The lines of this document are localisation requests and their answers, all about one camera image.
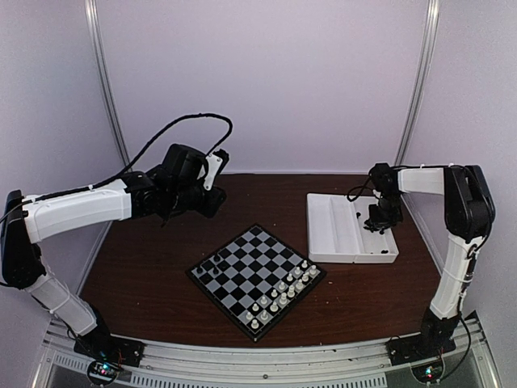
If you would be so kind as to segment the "white plastic divided tray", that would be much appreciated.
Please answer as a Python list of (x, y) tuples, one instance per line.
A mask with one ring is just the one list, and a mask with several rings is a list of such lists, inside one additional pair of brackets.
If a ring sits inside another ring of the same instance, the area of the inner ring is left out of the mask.
[(391, 264), (399, 254), (393, 232), (384, 232), (389, 253), (364, 253), (356, 212), (368, 219), (368, 206), (376, 204), (373, 196), (361, 196), (350, 202), (344, 195), (309, 193), (306, 197), (308, 256), (313, 262), (326, 264)]

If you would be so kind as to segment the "black white chessboard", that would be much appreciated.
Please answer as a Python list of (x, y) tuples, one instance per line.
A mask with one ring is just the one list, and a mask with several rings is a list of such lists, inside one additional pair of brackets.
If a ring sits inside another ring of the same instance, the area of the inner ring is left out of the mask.
[[(221, 257), (221, 261), (214, 262), (215, 254)], [(255, 293), (255, 296), (258, 296), (259, 288), (262, 291), (268, 289), (283, 277), (286, 271), (302, 260), (315, 264), (261, 225), (254, 224), (191, 266), (186, 270), (186, 275), (227, 318), (255, 342), (252, 333), (239, 317), (252, 303), (249, 293)], [(315, 265), (322, 270), (324, 277), (314, 288), (326, 276), (326, 271)], [(204, 269), (202, 275), (196, 273), (199, 266)], [(212, 274), (215, 266), (220, 269), (220, 273), (216, 276)], [(303, 298), (289, 308), (286, 315)], [(270, 330), (259, 336), (257, 342)]]

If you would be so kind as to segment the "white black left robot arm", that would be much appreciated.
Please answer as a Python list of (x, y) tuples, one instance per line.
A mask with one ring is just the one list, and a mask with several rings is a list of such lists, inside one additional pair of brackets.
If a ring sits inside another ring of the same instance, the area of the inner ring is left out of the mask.
[(3, 284), (29, 293), (84, 338), (99, 359), (111, 357), (116, 341), (101, 314), (57, 279), (44, 262), (40, 244), (76, 230), (148, 216), (168, 222), (195, 211), (212, 218), (225, 201), (215, 180), (228, 161), (225, 150), (204, 154), (173, 144), (157, 166), (125, 172), (108, 183), (43, 196), (11, 192), (1, 231)]

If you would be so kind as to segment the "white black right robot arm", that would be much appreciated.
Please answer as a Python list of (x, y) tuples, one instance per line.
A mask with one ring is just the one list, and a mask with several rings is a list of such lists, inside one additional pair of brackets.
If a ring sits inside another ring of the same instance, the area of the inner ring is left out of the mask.
[(432, 356), (445, 343), (445, 333), (454, 331), (461, 318), (466, 290), (472, 282), (477, 253), (490, 236), (495, 206), (484, 173), (478, 165), (391, 167), (377, 163), (368, 180), (380, 194), (368, 206), (364, 228), (384, 233), (402, 221), (401, 196), (426, 193), (443, 197), (448, 252), (435, 296), (424, 314), (414, 350)]

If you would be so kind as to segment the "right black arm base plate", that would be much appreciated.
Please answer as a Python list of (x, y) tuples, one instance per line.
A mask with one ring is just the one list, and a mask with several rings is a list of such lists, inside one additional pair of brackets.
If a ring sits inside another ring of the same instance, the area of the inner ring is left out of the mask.
[(390, 339), (386, 343), (392, 365), (402, 365), (437, 357), (456, 349), (452, 339), (458, 318), (424, 319), (416, 335)]

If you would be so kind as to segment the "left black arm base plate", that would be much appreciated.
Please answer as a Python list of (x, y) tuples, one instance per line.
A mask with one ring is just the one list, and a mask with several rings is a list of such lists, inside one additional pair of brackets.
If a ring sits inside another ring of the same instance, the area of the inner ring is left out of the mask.
[(143, 342), (113, 336), (107, 327), (102, 325), (98, 325), (85, 335), (78, 335), (74, 342), (76, 353), (97, 361), (131, 367), (140, 365), (144, 349)]

